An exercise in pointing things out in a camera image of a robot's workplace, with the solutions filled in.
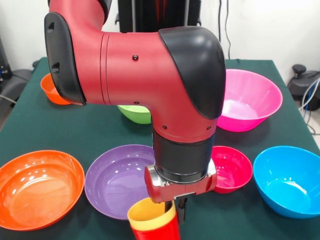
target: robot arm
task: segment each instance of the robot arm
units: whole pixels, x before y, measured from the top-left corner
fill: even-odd
[[[142,105],[152,115],[155,166],[148,193],[160,203],[216,184],[209,168],[225,93],[225,59],[202,27],[102,32],[111,0],[51,0],[44,20],[50,72],[74,104]]]

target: black cylindrical joint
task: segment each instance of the black cylindrical joint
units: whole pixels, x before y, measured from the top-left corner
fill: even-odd
[[[173,183],[194,183],[206,176],[215,135],[192,143],[174,142],[153,130],[155,169]]]

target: white wall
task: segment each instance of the white wall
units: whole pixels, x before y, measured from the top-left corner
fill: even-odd
[[[226,0],[222,0],[221,42],[227,57]],[[219,0],[202,0],[202,26],[218,36]],[[231,58],[274,60],[287,82],[295,63],[320,69],[319,0],[229,0],[227,31]],[[45,56],[44,17],[47,0],[0,0],[0,36],[12,69],[31,68]],[[113,0],[104,31],[114,25],[118,4]]]

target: pink bowl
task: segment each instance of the pink bowl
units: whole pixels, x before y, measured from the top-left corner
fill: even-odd
[[[245,186],[252,178],[253,167],[249,158],[232,147],[214,146],[211,159],[217,174],[213,190],[216,193],[232,193]]]
[[[257,73],[226,70],[222,115],[217,125],[231,132],[254,129],[282,105],[280,89],[268,78]]]

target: blue bowl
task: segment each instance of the blue bowl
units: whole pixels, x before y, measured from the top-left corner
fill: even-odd
[[[294,219],[320,216],[320,157],[293,146],[261,152],[253,163],[258,190],[276,213]]]

